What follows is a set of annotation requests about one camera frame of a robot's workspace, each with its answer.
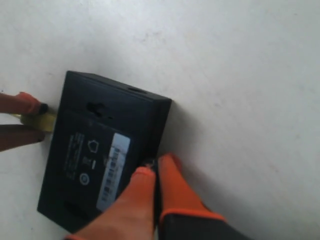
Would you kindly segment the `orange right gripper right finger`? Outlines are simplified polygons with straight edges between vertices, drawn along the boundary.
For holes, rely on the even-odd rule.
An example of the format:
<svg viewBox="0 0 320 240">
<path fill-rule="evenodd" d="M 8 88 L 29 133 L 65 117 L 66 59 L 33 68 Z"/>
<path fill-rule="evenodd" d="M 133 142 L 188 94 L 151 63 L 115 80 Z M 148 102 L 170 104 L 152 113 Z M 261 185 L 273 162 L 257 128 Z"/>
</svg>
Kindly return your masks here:
<svg viewBox="0 0 320 240">
<path fill-rule="evenodd" d="M 161 194 L 160 240 L 248 240 L 226 219 L 208 209 L 184 179 L 180 160 L 165 154 L 158 161 Z"/>
</svg>

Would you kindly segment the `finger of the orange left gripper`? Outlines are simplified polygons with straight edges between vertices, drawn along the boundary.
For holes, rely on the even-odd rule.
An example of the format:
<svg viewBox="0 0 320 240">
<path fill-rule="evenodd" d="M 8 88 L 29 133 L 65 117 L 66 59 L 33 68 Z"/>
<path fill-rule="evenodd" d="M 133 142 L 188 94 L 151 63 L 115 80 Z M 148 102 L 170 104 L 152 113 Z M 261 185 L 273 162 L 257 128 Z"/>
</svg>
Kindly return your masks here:
<svg viewBox="0 0 320 240">
<path fill-rule="evenodd" d="M 30 126 L 20 124 L 0 125 L 0 151 L 6 151 L 21 146 L 36 144 L 45 139 L 45 132 Z"/>
<path fill-rule="evenodd" d="M 49 106 L 26 92 L 17 95 L 0 94 L 0 112 L 18 115 L 42 115 L 47 113 Z"/>
</svg>

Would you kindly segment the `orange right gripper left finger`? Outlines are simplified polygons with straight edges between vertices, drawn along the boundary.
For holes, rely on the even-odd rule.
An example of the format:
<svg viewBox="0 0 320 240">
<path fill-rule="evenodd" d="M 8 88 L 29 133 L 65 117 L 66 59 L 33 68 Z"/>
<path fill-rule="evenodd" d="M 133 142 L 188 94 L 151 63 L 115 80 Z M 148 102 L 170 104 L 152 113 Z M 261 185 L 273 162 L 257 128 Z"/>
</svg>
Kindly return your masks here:
<svg viewBox="0 0 320 240">
<path fill-rule="evenodd" d="M 156 174 L 138 167 L 118 199 L 100 216 L 66 240 L 153 240 Z"/>
</svg>

